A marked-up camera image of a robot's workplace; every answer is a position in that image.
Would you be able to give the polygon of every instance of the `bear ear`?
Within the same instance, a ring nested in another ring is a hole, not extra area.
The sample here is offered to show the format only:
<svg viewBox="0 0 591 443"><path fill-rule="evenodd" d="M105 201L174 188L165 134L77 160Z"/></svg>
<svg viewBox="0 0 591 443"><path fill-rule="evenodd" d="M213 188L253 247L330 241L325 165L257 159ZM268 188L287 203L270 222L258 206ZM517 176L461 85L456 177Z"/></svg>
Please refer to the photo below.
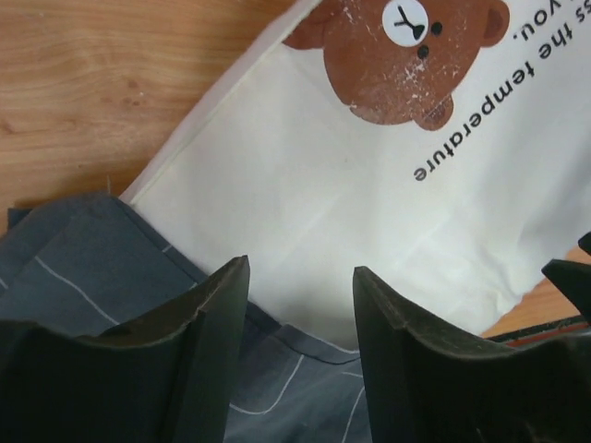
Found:
<svg viewBox="0 0 591 443"><path fill-rule="evenodd" d="M437 131L445 126L452 118L453 98L448 95L435 108L426 111L420 117L415 117L415 123L427 131Z"/></svg>
<svg viewBox="0 0 591 443"><path fill-rule="evenodd" d="M294 49L324 47L324 27L343 11L341 0L322 0L283 41Z"/></svg>
<svg viewBox="0 0 591 443"><path fill-rule="evenodd" d="M511 13L509 7L502 0L492 0L488 7L487 27L484 31L482 46L494 46L505 36L509 28Z"/></svg>

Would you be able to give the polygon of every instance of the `wooden table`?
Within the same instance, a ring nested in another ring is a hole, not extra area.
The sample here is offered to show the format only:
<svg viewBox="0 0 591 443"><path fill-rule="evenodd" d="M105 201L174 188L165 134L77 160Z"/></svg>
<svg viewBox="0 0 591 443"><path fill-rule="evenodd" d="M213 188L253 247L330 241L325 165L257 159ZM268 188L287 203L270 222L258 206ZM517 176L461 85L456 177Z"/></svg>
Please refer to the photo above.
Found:
<svg viewBox="0 0 591 443"><path fill-rule="evenodd" d="M0 0L0 211L119 194L292 2ZM574 314L543 282L488 335Z"/></svg>

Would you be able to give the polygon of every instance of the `bear print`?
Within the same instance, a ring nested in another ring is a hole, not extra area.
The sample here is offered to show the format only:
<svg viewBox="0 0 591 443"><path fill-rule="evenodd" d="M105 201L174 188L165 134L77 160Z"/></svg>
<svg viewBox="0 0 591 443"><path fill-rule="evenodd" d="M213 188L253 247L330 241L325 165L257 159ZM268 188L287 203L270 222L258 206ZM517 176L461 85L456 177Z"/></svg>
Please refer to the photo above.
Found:
<svg viewBox="0 0 591 443"><path fill-rule="evenodd" d="M284 44L322 49L334 92L377 125L441 129L480 48L509 27L502 0L323 0Z"/></svg>

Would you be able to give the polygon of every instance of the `black dot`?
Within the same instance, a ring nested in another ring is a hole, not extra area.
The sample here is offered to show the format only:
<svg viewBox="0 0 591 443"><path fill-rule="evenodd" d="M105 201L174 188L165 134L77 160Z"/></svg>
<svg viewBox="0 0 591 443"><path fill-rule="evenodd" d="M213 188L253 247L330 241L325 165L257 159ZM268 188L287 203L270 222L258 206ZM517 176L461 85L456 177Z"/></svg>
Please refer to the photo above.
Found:
<svg viewBox="0 0 591 443"><path fill-rule="evenodd" d="M440 35L442 31L443 31L443 25L441 23L439 23L438 21L433 23L433 26L431 26L431 32L433 32L433 35Z"/></svg>
<svg viewBox="0 0 591 443"><path fill-rule="evenodd" d="M428 56L428 46L426 45L421 45L418 50L416 51L416 55L418 55L418 58L420 58L421 60L423 60L424 58L427 58Z"/></svg>

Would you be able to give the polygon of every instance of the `bear nose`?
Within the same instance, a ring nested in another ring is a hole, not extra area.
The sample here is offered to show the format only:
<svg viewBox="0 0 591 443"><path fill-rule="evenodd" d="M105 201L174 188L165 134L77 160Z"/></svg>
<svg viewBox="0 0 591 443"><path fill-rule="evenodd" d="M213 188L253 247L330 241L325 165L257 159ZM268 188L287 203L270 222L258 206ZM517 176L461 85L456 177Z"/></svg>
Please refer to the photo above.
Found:
<svg viewBox="0 0 591 443"><path fill-rule="evenodd" d="M418 0L390 0L382 11L381 24L397 45L418 46L428 34L427 10Z"/></svg>

